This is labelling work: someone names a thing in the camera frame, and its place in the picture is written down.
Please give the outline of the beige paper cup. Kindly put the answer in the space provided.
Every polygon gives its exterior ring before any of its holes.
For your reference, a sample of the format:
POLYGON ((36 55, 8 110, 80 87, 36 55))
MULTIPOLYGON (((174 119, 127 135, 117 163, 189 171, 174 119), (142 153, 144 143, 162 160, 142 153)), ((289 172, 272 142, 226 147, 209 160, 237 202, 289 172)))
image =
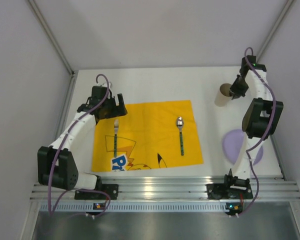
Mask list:
POLYGON ((214 100, 214 104, 217 107, 224 107, 232 99, 231 86, 230 83, 220 85, 214 100))

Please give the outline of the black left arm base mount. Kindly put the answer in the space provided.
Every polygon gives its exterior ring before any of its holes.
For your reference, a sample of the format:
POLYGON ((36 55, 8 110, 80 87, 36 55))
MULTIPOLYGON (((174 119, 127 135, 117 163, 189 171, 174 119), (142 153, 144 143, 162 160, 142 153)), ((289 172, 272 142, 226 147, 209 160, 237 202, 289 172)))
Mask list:
POLYGON ((76 190, 75 200, 116 200, 119 194, 118 184, 101 184, 94 190, 76 190))

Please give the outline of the lilac plastic plate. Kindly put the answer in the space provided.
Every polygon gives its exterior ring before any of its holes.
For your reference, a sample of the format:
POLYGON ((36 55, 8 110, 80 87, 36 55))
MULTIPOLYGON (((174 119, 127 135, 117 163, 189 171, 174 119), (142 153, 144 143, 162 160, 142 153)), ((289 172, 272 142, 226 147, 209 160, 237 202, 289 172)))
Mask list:
MULTIPOLYGON (((241 129, 233 129, 227 132, 222 139, 222 150, 225 158, 234 165, 239 157, 242 145, 244 143, 244 138, 247 137, 247 134, 241 129)), ((253 165, 257 165, 263 157, 264 150, 262 143, 257 147, 258 152, 256 158, 253 162, 253 165)))

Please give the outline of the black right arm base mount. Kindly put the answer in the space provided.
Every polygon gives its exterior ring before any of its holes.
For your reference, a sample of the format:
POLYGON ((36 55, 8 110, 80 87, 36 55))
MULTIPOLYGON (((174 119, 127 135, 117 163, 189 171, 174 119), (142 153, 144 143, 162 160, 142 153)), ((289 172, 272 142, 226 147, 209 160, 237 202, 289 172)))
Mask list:
POLYGON ((223 183, 210 183, 206 185, 208 199, 210 200, 239 200, 253 199, 250 179, 240 179, 237 176, 226 174, 223 183))

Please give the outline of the green handled spoon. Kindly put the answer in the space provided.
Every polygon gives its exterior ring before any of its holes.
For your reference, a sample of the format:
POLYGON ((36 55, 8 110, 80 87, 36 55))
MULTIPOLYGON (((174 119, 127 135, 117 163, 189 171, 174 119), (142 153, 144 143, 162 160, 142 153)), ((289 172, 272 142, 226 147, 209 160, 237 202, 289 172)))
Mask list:
POLYGON ((184 120, 181 116, 177 117, 176 119, 176 127, 179 131, 179 143, 180 143, 180 154, 184 156, 184 141, 183 141, 183 127, 184 127, 184 120))

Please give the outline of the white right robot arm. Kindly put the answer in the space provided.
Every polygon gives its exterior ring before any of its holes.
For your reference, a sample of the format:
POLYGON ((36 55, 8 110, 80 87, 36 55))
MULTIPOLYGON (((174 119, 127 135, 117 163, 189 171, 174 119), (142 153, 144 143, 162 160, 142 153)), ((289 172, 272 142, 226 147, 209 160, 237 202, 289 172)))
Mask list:
POLYGON ((250 191, 251 167, 264 141, 276 130, 284 104, 277 101, 267 80, 267 69, 256 63, 254 55, 241 60, 239 75, 229 89, 232 99, 244 97, 250 92, 252 101, 242 119, 245 133, 238 158, 229 173, 224 176, 228 193, 245 194, 250 191))

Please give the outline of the green handled fork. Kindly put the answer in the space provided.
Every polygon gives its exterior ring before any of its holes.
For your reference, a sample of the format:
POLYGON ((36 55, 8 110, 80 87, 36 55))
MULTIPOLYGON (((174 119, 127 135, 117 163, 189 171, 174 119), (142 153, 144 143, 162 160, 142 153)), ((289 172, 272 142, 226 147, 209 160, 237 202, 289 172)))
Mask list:
POLYGON ((118 138, 118 131, 119 131, 119 120, 114 120, 114 147, 113 147, 113 157, 117 157, 117 138, 118 138))

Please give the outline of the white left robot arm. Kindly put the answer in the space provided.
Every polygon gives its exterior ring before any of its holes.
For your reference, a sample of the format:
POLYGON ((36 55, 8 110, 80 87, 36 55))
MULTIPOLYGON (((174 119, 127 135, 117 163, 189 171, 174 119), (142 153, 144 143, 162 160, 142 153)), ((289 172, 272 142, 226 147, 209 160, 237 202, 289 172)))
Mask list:
POLYGON ((97 190, 101 178, 79 171, 75 151, 100 120, 125 116, 127 113, 121 93, 114 97, 106 86, 93 86, 91 96, 78 107, 73 120, 58 139, 38 150, 38 182, 67 191, 97 190))

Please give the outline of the yellow cartoon print placemat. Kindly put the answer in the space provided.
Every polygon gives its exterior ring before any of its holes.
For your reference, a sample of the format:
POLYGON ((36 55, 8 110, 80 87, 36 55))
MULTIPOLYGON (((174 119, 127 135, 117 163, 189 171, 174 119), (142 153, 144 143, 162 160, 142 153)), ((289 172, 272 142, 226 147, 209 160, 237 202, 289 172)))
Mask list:
POLYGON ((168 169, 204 163, 190 100, 126 105, 117 117, 117 157, 114 158, 114 119, 103 119, 94 130, 91 169, 120 172, 168 169), (182 117, 184 156, 181 156, 177 117, 182 117))

